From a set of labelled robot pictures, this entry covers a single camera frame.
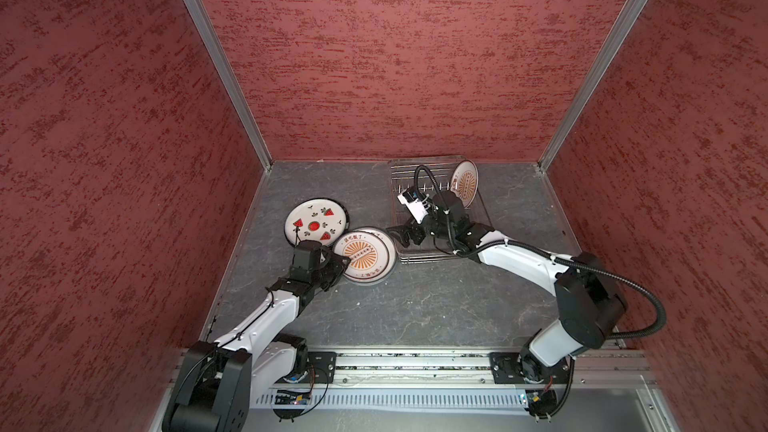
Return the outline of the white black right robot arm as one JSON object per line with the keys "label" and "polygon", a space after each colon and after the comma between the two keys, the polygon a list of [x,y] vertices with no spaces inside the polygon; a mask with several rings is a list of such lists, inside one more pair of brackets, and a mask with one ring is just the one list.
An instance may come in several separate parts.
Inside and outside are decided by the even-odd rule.
{"label": "white black right robot arm", "polygon": [[402,246],[444,240],[452,255],[503,269],[555,297],[558,318],[534,334],[517,359],[517,374],[529,383],[547,381],[568,356],[602,347],[627,311],[618,284],[592,270],[601,262],[588,253],[573,257],[515,241],[472,221],[452,192],[430,197],[411,186],[397,201],[410,218],[388,231]]}

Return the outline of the orange sunburst green rim plate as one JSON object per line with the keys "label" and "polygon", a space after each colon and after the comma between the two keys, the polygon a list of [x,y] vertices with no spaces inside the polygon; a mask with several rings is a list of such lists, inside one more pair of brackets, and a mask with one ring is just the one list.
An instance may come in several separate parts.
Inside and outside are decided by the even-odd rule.
{"label": "orange sunburst green rim plate", "polygon": [[454,169],[450,190],[461,200],[465,208],[473,203],[479,188],[479,172],[474,162],[464,160]]}

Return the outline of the plain white plate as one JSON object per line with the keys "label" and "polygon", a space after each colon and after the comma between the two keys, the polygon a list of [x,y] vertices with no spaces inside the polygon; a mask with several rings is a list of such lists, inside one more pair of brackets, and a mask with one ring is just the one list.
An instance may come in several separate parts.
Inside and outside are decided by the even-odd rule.
{"label": "plain white plate", "polygon": [[318,241],[332,245],[349,228],[346,208],[327,198],[313,198],[294,207],[284,223],[288,242],[295,246],[301,241]]}

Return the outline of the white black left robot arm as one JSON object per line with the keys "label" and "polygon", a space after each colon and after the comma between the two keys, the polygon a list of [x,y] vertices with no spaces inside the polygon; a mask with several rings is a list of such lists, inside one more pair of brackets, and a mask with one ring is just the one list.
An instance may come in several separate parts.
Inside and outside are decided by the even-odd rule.
{"label": "white black left robot arm", "polygon": [[240,324],[184,355],[163,414],[163,431],[240,431],[251,399],[309,366],[306,340],[283,329],[318,291],[335,286],[351,259],[314,240],[293,249],[288,274],[267,288],[264,301]]}

